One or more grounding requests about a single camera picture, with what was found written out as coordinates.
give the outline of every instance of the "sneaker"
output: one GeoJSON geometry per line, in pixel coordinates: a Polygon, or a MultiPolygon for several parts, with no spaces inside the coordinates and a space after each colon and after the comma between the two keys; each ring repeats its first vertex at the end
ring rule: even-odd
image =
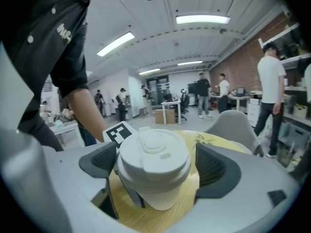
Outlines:
{"type": "Polygon", "coordinates": [[[269,153],[267,153],[267,157],[268,158],[276,158],[276,153],[275,154],[269,154],[269,153]]]}

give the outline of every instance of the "white cup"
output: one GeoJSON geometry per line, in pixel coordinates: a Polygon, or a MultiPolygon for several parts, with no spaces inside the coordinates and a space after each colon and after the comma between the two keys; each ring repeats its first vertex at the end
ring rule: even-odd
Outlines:
{"type": "Polygon", "coordinates": [[[145,127],[122,142],[118,172],[151,207],[168,210],[190,172],[189,151],[179,135],[145,127]]]}

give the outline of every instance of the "white ceiling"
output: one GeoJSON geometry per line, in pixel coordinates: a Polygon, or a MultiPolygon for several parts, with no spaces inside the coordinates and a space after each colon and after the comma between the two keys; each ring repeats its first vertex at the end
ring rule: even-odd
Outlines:
{"type": "Polygon", "coordinates": [[[161,68],[163,73],[207,69],[247,38],[267,15],[280,11],[278,0],[92,0],[85,44],[90,80],[123,68],[136,72],[161,68]],[[228,24],[177,25],[175,17],[189,14],[228,16],[228,24]],[[221,34],[220,29],[227,29],[221,34]],[[97,53],[120,36],[135,39],[104,57],[97,53]],[[180,62],[202,60],[199,67],[180,62]]]}

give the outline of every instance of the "white wall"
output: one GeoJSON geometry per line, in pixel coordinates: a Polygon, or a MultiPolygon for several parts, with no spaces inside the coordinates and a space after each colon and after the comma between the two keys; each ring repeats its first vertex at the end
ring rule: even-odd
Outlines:
{"type": "MultiPolygon", "coordinates": [[[[199,80],[199,71],[180,72],[169,74],[170,91],[180,94],[181,89],[188,90],[188,84],[199,80]]],[[[204,72],[205,78],[210,82],[209,72],[204,72]]]]}
{"type": "Polygon", "coordinates": [[[138,74],[130,73],[128,76],[128,94],[130,95],[132,113],[136,117],[139,115],[139,109],[144,107],[143,92],[141,89],[142,79],[138,74]]]}
{"type": "Polygon", "coordinates": [[[123,69],[116,74],[109,75],[99,82],[92,84],[89,89],[94,96],[99,89],[106,103],[111,103],[111,99],[115,101],[115,97],[120,93],[120,89],[124,88],[126,94],[130,95],[132,114],[137,116],[139,109],[144,107],[143,93],[141,90],[142,79],[133,70],[123,69]]]}
{"type": "Polygon", "coordinates": [[[89,87],[93,96],[95,96],[97,90],[100,90],[106,103],[112,103],[111,99],[115,101],[121,88],[124,88],[126,91],[129,89],[127,69],[123,69],[116,74],[107,76],[89,87]]]}

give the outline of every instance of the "paper cup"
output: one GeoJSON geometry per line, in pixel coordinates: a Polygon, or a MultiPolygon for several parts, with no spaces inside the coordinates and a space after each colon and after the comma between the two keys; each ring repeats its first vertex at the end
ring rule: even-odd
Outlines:
{"type": "Polygon", "coordinates": [[[166,211],[176,203],[181,185],[164,193],[146,194],[137,191],[137,193],[154,209],[166,211]]]}

